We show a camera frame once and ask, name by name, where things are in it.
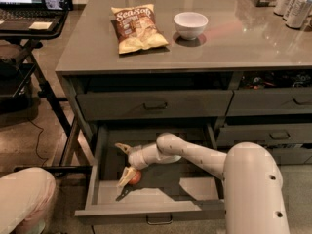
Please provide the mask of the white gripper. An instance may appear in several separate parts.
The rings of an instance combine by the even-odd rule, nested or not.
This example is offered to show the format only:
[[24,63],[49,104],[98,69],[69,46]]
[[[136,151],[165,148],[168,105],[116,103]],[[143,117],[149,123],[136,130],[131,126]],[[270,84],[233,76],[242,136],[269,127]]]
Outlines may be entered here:
[[115,146],[128,155],[131,167],[125,167],[117,186],[124,187],[137,174],[137,170],[147,168],[151,164],[162,161],[161,153],[155,143],[130,147],[128,144],[116,143]]

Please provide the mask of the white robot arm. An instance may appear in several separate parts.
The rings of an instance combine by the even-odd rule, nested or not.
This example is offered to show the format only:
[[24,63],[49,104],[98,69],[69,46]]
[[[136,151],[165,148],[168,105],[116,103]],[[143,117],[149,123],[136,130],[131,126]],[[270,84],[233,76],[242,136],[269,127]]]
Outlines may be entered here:
[[262,146],[240,142],[223,153],[162,133],[156,141],[131,147],[118,143],[129,165],[120,187],[140,179],[152,164],[184,158],[222,181],[226,234],[291,234],[282,187],[283,177],[272,155]]

